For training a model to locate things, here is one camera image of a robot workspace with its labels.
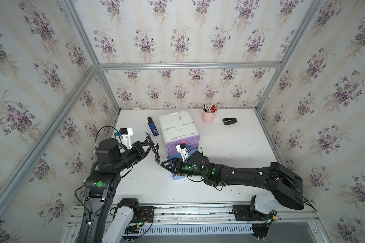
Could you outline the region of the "blue bottom drawer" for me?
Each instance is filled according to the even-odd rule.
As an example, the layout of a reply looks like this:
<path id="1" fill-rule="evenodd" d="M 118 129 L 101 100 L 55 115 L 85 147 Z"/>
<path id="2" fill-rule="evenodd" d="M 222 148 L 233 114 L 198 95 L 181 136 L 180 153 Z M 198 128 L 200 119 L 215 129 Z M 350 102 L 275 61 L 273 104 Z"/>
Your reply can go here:
<path id="1" fill-rule="evenodd" d="M 170 158 L 170 159 L 178 159 L 178 161 L 174 164 L 173 172 L 176 174 L 176 177 L 172 177 L 173 180 L 180 180 L 186 178 L 187 175 L 200 175 L 200 165 L 196 164 L 187 164 L 189 162 L 190 157 L 186 162 L 183 162 L 182 158 Z"/>

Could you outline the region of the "purple drawer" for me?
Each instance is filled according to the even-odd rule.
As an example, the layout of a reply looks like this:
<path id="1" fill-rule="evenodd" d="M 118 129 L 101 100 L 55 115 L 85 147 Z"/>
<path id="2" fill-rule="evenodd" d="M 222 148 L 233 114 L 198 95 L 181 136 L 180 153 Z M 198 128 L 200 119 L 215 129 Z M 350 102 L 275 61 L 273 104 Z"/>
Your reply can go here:
<path id="1" fill-rule="evenodd" d="M 185 143 L 186 145 L 191 145 L 191 144 L 199 142 L 200 138 L 201 138 L 200 135 L 194 135 L 194 136 L 189 136 L 189 137 L 185 137 L 185 138 L 176 138 L 172 141 L 167 142 L 165 144 L 165 148 L 167 150 L 172 149 L 182 143 Z"/>
<path id="2" fill-rule="evenodd" d="M 169 149 L 166 154 L 167 157 L 170 158 L 181 158 L 181 153 L 178 151 L 180 149 L 180 145 L 176 146 L 175 148 Z M 186 152 L 188 153 L 186 155 L 186 158 L 189 158 L 191 154 L 195 153 L 198 150 L 198 146 L 186 146 Z"/>

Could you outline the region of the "black earphones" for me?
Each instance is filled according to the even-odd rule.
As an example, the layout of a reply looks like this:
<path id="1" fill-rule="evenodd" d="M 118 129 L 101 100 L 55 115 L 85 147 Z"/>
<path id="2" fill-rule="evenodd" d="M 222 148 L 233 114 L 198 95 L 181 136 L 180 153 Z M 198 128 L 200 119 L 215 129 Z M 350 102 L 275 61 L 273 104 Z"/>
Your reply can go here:
<path id="1" fill-rule="evenodd" d="M 151 151 L 155 154 L 154 160 L 159 165 L 161 162 L 160 154 L 159 154 L 159 144 L 155 144 L 151 138 L 151 135 L 149 133 L 146 133 L 146 139 L 145 143 L 149 145 L 149 148 Z"/>

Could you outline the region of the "purple top drawer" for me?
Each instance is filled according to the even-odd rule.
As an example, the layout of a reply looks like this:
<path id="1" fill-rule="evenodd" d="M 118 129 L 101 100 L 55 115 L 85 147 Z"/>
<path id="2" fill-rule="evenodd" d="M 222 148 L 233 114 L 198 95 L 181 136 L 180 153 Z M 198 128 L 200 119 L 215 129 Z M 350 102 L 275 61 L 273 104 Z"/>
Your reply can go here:
<path id="1" fill-rule="evenodd" d="M 194 135 L 194 136 L 189 136 L 189 137 L 185 137 L 185 138 L 176 138 L 172 141 L 167 142 L 165 144 L 165 148 L 167 150 L 172 149 L 182 143 L 185 143 L 186 145 L 191 145 L 191 144 L 199 142 L 200 138 L 201 138 L 200 135 Z"/>

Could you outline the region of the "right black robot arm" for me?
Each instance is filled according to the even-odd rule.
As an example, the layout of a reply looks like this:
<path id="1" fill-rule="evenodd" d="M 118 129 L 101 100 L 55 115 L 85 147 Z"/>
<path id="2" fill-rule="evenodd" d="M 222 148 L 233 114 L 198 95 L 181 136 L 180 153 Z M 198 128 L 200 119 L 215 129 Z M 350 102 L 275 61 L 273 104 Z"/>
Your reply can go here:
<path id="1" fill-rule="evenodd" d="M 161 167 L 178 176 L 199 176 L 199 182 L 214 188 L 241 185 L 265 189 L 281 206 L 304 209 L 303 179 L 277 162 L 261 168 L 235 168 L 214 164 L 197 151 L 185 161 L 172 158 Z"/>

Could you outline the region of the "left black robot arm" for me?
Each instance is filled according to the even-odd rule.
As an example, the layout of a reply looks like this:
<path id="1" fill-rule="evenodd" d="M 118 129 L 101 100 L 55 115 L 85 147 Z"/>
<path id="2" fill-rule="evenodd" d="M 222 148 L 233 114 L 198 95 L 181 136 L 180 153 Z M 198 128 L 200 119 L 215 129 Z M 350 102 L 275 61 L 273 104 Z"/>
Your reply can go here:
<path id="1" fill-rule="evenodd" d="M 97 162 L 84 187 L 84 213 L 78 243 L 101 243 L 109 209 L 122 179 L 121 172 L 147 157 L 154 143 L 137 141 L 128 149 L 115 138 L 99 143 Z"/>

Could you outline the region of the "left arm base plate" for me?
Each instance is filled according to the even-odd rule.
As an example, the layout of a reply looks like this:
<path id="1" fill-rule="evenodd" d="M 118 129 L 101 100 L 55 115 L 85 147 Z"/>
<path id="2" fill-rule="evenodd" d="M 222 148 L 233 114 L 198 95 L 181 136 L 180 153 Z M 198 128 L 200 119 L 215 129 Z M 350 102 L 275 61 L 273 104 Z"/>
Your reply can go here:
<path id="1" fill-rule="evenodd" d="M 130 223 L 152 223 L 155 207 L 140 206 L 139 211 L 134 213 L 134 217 Z"/>

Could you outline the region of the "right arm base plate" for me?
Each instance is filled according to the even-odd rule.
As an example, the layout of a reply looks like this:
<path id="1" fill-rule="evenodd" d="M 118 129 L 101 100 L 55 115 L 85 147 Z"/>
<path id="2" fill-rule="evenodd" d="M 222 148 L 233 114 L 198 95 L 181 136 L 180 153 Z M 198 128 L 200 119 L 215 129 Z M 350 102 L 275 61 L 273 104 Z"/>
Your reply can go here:
<path id="1" fill-rule="evenodd" d="M 236 221 L 273 221 L 277 217 L 277 212 L 272 210 L 269 214 L 257 211 L 254 205 L 234 205 L 232 214 Z"/>

